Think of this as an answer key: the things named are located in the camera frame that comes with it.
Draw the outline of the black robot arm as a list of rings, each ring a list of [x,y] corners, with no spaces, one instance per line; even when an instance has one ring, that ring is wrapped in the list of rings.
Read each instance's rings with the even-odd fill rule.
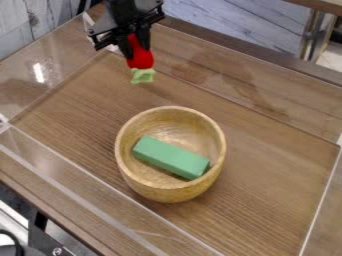
[[[86,30],[94,49],[114,45],[124,57],[132,59],[128,36],[133,34],[141,48],[148,50],[150,26],[164,18],[162,3],[162,0],[104,0],[104,14]]]

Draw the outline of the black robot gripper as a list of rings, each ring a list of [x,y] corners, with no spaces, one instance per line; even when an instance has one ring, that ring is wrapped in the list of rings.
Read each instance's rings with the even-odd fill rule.
[[[133,58],[129,34],[144,50],[150,48],[150,26],[164,18],[162,0],[104,0],[104,14],[88,28],[96,50],[117,45],[126,59]]]

